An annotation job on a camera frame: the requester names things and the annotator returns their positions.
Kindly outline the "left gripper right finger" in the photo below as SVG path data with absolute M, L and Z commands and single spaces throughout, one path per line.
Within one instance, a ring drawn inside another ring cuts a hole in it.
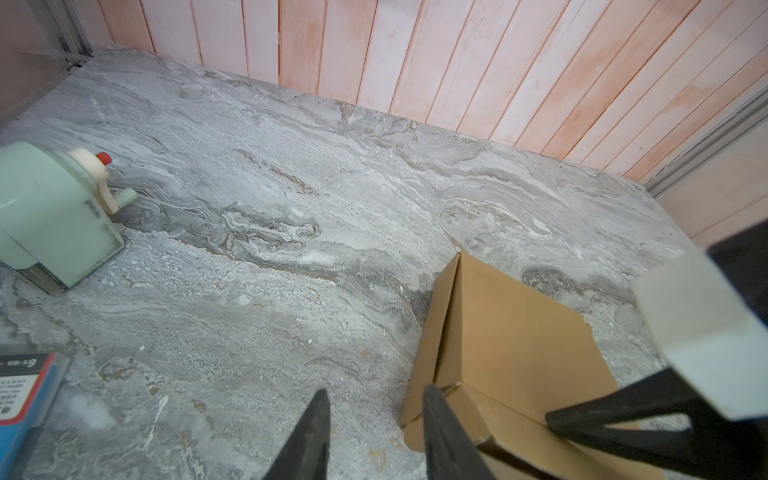
M 494 479 L 437 386 L 425 387 L 422 413 L 428 479 Z

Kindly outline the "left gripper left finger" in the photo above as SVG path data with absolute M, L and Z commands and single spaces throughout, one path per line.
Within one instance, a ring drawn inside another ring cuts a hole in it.
M 331 407 L 326 389 L 307 405 L 264 480 L 325 480 L 328 475 Z

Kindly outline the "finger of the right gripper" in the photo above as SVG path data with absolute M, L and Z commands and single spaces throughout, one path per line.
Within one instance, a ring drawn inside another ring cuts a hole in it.
M 673 369 L 666 368 L 604 397 L 548 412 L 547 425 L 559 434 L 684 414 L 691 425 L 713 422 L 714 410 Z
M 500 479 L 662 479 L 665 470 L 700 479 L 748 479 L 750 455 L 724 440 L 683 431 L 583 431 L 580 445 L 546 428 L 476 431 L 476 447 Z

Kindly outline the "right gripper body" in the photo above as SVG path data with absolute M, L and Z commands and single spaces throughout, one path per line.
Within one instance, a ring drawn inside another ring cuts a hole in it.
M 697 474 L 767 476 L 767 224 L 684 260 L 683 378 L 701 397 L 692 415 Z

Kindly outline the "brown cardboard box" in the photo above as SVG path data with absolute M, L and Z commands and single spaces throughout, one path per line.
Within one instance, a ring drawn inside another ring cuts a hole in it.
M 548 412 L 617 389 L 580 314 L 464 252 L 434 283 L 400 417 L 416 452 L 427 385 L 475 445 L 478 429 L 548 429 Z

